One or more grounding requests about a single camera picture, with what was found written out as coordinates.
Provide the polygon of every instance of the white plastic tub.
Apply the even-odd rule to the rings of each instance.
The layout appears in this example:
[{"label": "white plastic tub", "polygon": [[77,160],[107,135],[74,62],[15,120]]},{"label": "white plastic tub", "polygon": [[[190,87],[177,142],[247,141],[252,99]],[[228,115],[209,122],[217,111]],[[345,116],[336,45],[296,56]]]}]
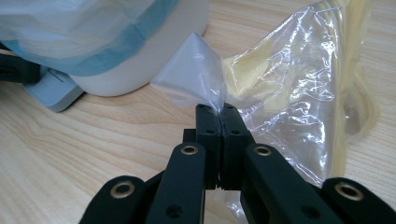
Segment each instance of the white plastic tub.
[{"label": "white plastic tub", "polygon": [[134,56],[96,76],[69,75],[85,92],[94,95],[117,96],[134,91],[160,72],[192,32],[204,32],[208,14],[209,0],[180,0],[163,26]]}]

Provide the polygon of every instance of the blue tape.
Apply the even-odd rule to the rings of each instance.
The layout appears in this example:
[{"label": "blue tape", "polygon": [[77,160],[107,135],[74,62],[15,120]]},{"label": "blue tape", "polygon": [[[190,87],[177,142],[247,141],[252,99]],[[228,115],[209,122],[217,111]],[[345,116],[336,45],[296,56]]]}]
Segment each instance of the blue tape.
[{"label": "blue tape", "polygon": [[136,23],[121,31],[110,45],[85,55],[54,59],[22,51],[18,40],[2,42],[27,61],[39,63],[74,76],[95,76],[114,68],[142,49],[145,41],[160,29],[177,3],[178,0],[156,0],[136,20]]}]

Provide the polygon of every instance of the plastic wrap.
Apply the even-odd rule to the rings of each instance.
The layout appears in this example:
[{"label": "plastic wrap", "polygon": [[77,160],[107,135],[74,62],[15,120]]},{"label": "plastic wrap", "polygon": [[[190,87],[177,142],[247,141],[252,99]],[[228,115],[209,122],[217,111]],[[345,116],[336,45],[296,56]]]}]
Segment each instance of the plastic wrap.
[{"label": "plastic wrap", "polygon": [[[344,173],[346,141],[367,134],[379,114],[360,65],[370,5],[325,0],[305,7],[252,49],[223,60],[227,103],[238,108],[256,142],[275,147],[315,186]],[[184,55],[178,62],[187,57],[194,60],[196,55]],[[167,79],[175,83],[174,91],[180,90],[181,76],[189,75]],[[212,76],[194,81],[210,82],[201,78]],[[182,87],[181,95],[188,97],[190,86]],[[205,97],[221,95],[221,89],[213,87],[200,91],[216,92]],[[227,206],[245,222],[238,195],[228,196]]]}]

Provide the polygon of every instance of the plastic bag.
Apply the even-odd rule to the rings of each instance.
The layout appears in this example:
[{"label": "plastic bag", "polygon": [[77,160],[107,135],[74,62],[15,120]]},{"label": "plastic bag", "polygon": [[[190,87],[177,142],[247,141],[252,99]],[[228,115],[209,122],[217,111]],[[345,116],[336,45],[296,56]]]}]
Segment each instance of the plastic bag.
[{"label": "plastic bag", "polygon": [[75,76],[136,54],[178,0],[2,0],[0,41],[23,59]]},{"label": "plastic bag", "polygon": [[227,94],[220,57],[195,33],[150,84],[165,92],[176,105],[210,105],[218,113]]},{"label": "plastic bag", "polygon": [[[239,109],[256,142],[277,148],[315,186],[344,173],[346,141],[367,134],[379,115],[360,65],[370,5],[368,0],[324,0],[305,7],[252,49],[223,60],[227,103]],[[177,73],[167,82],[183,76]],[[170,89],[187,97],[190,86],[180,92],[179,84]],[[228,193],[226,204],[240,223],[246,222],[237,193]]]}]

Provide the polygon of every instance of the light wood surface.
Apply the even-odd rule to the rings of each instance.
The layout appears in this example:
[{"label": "light wood surface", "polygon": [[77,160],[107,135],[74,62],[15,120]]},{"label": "light wood surface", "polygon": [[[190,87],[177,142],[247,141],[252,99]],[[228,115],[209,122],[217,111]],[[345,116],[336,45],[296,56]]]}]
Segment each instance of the light wood surface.
[{"label": "light wood surface", "polygon": [[[250,48],[309,0],[213,0],[205,39],[226,57]],[[362,64],[381,116],[347,146],[346,177],[396,209],[396,2],[374,1]],[[150,86],[120,97],[85,94],[52,113],[19,84],[0,82],[0,223],[78,223],[109,179],[147,180],[163,170],[193,107]],[[206,223],[235,223],[221,194],[208,193]]]}]

